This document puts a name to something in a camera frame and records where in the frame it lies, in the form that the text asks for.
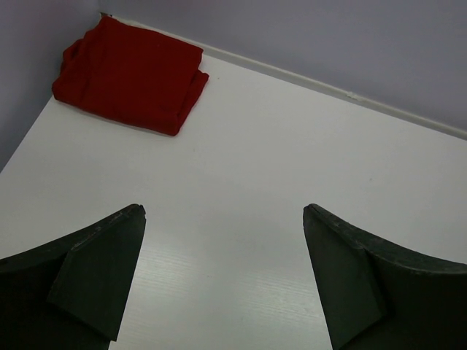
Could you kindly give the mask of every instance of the white baseboard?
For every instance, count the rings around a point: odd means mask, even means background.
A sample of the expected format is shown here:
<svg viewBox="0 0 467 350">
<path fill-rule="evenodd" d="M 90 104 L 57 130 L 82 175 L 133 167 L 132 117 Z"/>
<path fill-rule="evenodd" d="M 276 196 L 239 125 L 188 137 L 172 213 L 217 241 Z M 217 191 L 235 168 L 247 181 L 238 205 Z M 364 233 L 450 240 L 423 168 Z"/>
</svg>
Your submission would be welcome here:
<svg viewBox="0 0 467 350">
<path fill-rule="evenodd" d="M 318 80 L 311 79 L 311 78 L 302 76 L 297 73 L 293 73 L 291 71 L 286 71 L 285 69 L 281 69 L 275 66 L 261 63 L 259 61 L 255 61 L 255 60 L 252 60 L 251 58 L 246 58 L 244 56 L 237 55 L 229 51 L 217 49 L 216 47 L 209 46 L 201 42 L 196 42 L 194 40 L 187 39 L 185 37 L 178 36 L 172 33 L 168 33 L 166 31 L 162 31 L 160 29 L 157 29 L 151 26 L 146 26 L 144 24 L 138 23 L 133 20 L 126 20 L 126 19 L 116 17 L 116 16 L 113 16 L 113 18 L 119 20 L 122 23 L 129 24 L 130 26 L 136 26 L 136 27 L 158 31 L 159 33 L 165 34 L 167 36 L 171 36 L 173 38 L 176 38 L 184 42 L 193 44 L 195 46 L 201 47 L 204 50 L 204 53 L 206 55 L 212 56 L 214 58 L 219 58 L 229 63 L 236 64 L 237 66 L 241 66 L 247 69 L 252 69 L 262 74 L 266 74 L 271 77 L 281 79 L 286 82 L 290 82 L 292 84 L 299 85 L 301 87 L 304 87 L 304 88 L 307 88 L 313 91 L 317 91 L 319 93 L 324 93 L 326 95 L 333 96 L 335 98 L 339 98 L 341 100 L 348 101 L 353 104 L 357 104 L 359 106 L 363 106 L 363 107 L 372 109 L 377 112 L 388 114 L 390 116 L 393 116 L 393 117 L 396 117 L 402 120 L 406 120 L 408 122 L 418 124 L 426 128 L 430 128 L 436 131 L 440 131 L 442 133 L 446 133 L 451 136 L 458 137 L 460 139 L 467 140 L 466 130 L 455 128 L 450 125 L 444 124 L 442 122 L 436 122 L 427 117 L 423 117 L 415 113 L 407 112 L 402 109 L 372 100 L 370 98 L 357 95 L 351 91 L 346 91 L 338 87 L 335 87 L 333 85 L 329 85 L 324 82 L 320 82 Z"/>
</svg>

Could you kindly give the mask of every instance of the white tabletop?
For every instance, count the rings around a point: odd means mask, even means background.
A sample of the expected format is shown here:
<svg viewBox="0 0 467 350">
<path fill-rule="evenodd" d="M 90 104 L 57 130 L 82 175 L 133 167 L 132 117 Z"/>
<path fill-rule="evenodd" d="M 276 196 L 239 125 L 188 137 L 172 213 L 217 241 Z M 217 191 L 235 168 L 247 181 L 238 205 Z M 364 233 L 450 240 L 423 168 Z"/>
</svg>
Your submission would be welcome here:
<svg viewBox="0 0 467 350">
<path fill-rule="evenodd" d="M 330 349 L 302 208 L 467 263 L 467 142 L 204 57 L 180 135 L 51 99 L 0 174 L 0 257 L 130 203 L 147 229 L 111 349 Z"/>
</svg>

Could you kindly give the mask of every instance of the lavender wall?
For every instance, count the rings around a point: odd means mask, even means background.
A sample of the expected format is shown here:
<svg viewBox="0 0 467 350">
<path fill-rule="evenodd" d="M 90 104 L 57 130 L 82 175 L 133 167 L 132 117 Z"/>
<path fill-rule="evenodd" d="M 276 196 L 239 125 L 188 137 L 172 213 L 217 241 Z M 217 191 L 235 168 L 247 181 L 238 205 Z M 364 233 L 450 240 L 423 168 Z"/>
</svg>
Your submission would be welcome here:
<svg viewBox="0 0 467 350">
<path fill-rule="evenodd" d="M 466 0 L 100 0 L 101 11 L 467 130 Z"/>
<path fill-rule="evenodd" d="M 61 53 L 98 9 L 97 0 L 0 1 L 0 170 L 51 97 Z"/>
</svg>

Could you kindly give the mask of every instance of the red cloth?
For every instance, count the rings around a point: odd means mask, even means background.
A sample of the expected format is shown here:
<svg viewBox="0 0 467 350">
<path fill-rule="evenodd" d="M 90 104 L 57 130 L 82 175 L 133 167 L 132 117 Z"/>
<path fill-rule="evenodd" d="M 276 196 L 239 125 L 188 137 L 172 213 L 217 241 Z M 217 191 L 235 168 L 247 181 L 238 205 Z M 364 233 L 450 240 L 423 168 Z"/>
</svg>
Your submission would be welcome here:
<svg viewBox="0 0 467 350">
<path fill-rule="evenodd" d="M 103 17 L 63 53 L 59 101 L 121 123 L 177 135 L 209 75 L 203 50 Z"/>
</svg>

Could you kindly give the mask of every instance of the red fabric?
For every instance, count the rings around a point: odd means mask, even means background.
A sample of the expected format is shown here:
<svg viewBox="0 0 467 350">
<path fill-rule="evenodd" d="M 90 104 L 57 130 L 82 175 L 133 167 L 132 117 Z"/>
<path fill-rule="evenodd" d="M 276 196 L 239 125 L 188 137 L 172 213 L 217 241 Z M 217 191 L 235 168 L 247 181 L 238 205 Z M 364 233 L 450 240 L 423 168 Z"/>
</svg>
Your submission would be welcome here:
<svg viewBox="0 0 467 350">
<path fill-rule="evenodd" d="M 59 101 L 121 123 L 177 135 L 209 75 L 203 50 L 103 17 L 63 53 Z"/>
</svg>

